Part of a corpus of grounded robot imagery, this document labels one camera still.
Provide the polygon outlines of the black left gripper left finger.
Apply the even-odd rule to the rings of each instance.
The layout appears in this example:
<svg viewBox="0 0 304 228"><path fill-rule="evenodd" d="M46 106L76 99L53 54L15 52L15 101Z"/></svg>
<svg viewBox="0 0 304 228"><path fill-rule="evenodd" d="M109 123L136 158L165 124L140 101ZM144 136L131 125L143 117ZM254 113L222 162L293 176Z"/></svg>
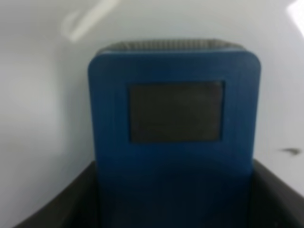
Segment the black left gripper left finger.
<svg viewBox="0 0 304 228"><path fill-rule="evenodd" d="M53 200L17 228L98 228L99 196L95 162Z"/></svg>

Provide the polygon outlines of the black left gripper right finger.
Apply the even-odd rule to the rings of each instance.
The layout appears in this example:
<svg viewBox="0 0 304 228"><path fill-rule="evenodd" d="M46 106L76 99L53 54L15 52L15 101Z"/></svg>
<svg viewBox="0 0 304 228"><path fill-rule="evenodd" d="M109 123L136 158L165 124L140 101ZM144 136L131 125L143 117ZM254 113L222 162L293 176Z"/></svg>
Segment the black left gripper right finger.
<svg viewBox="0 0 304 228"><path fill-rule="evenodd" d="M249 227L302 228L303 226L303 196L255 160L250 195Z"/></svg>

